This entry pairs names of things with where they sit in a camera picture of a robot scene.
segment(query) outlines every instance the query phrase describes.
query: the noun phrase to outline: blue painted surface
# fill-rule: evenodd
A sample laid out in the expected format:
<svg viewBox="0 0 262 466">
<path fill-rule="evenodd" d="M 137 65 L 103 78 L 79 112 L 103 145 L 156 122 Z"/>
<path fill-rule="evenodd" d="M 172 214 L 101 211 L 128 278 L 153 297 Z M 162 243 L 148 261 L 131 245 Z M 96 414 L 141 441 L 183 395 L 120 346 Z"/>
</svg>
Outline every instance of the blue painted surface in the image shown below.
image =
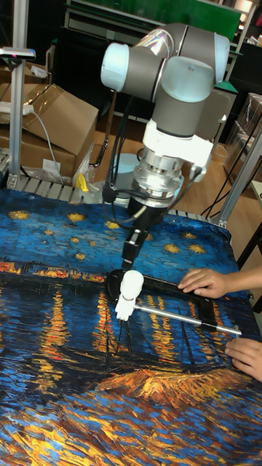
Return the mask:
<svg viewBox="0 0 262 466">
<path fill-rule="evenodd" d="M 83 273 L 119 268 L 126 232 L 109 229 L 98 206 L 2 191 L 0 202 L 0 269 L 20 269 L 0 272 L 0 465 L 261 464 L 261 384 L 232 368 L 230 336 L 138 312 L 121 329 L 104 283 Z M 177 282 L 194 266 L 237 270 L 217 227 L 170 217 L 151 234 L 135 263 L 145 274 Z M 50 267 L 81 277 L 48 277 Z M 163 299 L 141 295 L 196 312 Z M 245 293 L 217 306 L 221 324 L 260 338 Z"/>
</svg>

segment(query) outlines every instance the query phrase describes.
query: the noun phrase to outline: metal rod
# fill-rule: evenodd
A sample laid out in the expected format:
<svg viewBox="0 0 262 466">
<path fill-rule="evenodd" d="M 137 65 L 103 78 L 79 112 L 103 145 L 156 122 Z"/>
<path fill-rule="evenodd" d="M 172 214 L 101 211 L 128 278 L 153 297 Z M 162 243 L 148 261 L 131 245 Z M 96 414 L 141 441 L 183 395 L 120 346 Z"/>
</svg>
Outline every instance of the metal rod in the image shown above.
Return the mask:
<svg viewBox="0 0 262 466">
<path fill-rule="evenodd" d="M 15 0 L 13 48 L 25 49 L 28 29 L 29 0 Z M 20 154 L 23 117 L 25 61 L 12 72 L 11 115 L 9 136 L 9 178 L 7 187 L 14 189 L 20 177 Z"/>
<path fill-rule="evenodd" d="M 175 314 L 174 312 L 161 311 L 152 307 L 138 306 L 137 304 L 135 305 L 135 309 L 147 312 L 148 314 L 155 314 L 160 315 L 161 317 L 168 317 L 169 319 L 180 320 L 182 322 L 197 325 L 198 327 L 202 325 L 202 321 L 200 319 L 194 319 L 192 317 L 187 317 L 186 315 Z M 233 327 L 224 327 L 223 325 L 217 325 L 215 328 L 217 331 L 221 333 L 231 333 L 232 335 L 238 336 L 242 335 L 241 330 L 237 330 Z"/>
<path fill-rule="evenodd" d="M 244 42 L 244 39 L 246 37 L 246 33 L 247 33 L 247 30 L 248 30 L 248 28 L 250 26 L 250 23 L 251 23 L 251 20 L 253 18 L 256 7 L 257 7 L 257 5 L 255 3 L 252 4 L 252 6 L 250 8 L 250 12 L 247 13 L 247 19 L 246 19 L 246 22 L 245 22 L 245 26 L 243 28 L 243 31 L 240 34 L 240 38 L 239 38 L 237 48 L 236 48 L 236 52 L 238 52 L 238 53 L 240 52 L 240 49 L 241 49 L 242 44 Z M 228 72 L 226 74 L 226 81 L 229 81 L 229 78 L 230 78 L 231 73 L 232 73 L 233 68 L 234 68 L 235 61 L 236 61 L 236 58 L 232 58 L 231 65 L 229 66 L 229 70 L 228 70 Z"/>
<path fill-rule="evenodd" d="M 232 188 L 229 192 L 229 195 L 226 198 L 226 201 L 221 209 L 221 212 L 218 216 L 215 217 L 214 221 L 217 225 L 226 227 L 226 222 L 229 219 L 229 216 L 234 209 L 234 206 L 239 199 L 240 194 L 242 193 L 244 187 L 246 186 L 250 175 L 252 174 L 255 165 L 262 154 L 262 128 L 259 130 L 257 137 L 255 138 L 249 154 L 240 170 Z"/>
</svg>

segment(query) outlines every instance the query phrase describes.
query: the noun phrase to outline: power strip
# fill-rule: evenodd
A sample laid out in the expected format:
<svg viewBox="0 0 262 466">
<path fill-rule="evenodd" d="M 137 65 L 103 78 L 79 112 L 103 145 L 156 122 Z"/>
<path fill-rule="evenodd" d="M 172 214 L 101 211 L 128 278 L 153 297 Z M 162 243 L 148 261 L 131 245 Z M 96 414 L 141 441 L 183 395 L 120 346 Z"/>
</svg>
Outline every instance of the power strip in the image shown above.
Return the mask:
<svg viewBox="0 0 262 466">
<path fill-rule="evenodd" d="M 23 105 L 23 116 L 31 114 L 33 111 L 33 105 Z M 11 113 L 11 102 L 0 102 L 0 113 L 10 114 Z"/>
</svg>

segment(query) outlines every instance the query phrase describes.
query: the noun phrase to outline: green wall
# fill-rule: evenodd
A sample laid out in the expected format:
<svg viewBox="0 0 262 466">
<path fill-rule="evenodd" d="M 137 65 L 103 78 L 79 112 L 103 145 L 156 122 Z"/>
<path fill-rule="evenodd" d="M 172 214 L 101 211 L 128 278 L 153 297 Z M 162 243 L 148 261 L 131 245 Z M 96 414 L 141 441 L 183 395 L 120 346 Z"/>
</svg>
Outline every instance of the green wall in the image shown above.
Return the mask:
<svg viewBox="0 0 262 466">
<path fill-rule="evenodd" d="M 217 32 L 232 41 L 240 14 L 197 0 L 87 0 L 160 23 L 184 23 Z"/>
</svg>

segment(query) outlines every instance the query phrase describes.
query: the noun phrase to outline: machine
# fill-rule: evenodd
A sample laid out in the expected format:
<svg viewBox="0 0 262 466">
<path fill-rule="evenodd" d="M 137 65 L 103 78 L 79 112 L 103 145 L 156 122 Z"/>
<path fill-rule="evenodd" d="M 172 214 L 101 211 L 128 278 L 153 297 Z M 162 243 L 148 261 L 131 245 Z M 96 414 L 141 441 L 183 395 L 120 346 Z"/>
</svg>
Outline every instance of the machine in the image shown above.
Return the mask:
<svg viewBox="0 0 262 466">
<path fill-rule="evenodd" d="M 126 227 L 132 222 L 122 254 L 124 269 L 132 268 L 150 226 L 159 223 L 207 172 L 213 144 L 195 133 L 205 100 L 223 81 L 229 47 L 226 37 L 174 23 L 153 30 L 134 47 L 113 43 L 106 50 L 102 83 L 155 103 L 143 137 L 143 156 L 126 190 L 130 218 L 119 222 Z M 120 151 L 116 160 L 115 153 L 116 147 L 103 189 L 103 201 L 113 206 L 119 193 L 117 173 L 112 172 L 115 162 L 117 171 Z M 185 161 L 191 164 L 190 182 L 176 199 Z"/>
</svg>

